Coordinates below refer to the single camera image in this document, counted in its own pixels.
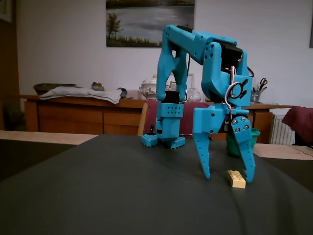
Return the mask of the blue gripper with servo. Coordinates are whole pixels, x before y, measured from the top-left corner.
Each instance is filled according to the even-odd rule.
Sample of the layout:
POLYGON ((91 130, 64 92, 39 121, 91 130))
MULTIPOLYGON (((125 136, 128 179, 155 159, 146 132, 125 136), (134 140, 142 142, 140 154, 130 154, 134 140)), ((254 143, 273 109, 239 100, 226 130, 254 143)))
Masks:
POLYGON ((252 128, 247 118, 249 110, 230 109, 226 104, 213 104, 206 108, 195 108, 193 112, 193 140, 204 176, 211 178, 209 166, 209 135, 233 131, 245 167, 245 178, 251 183, 254 178, 255 160, 251 148, 252 128))

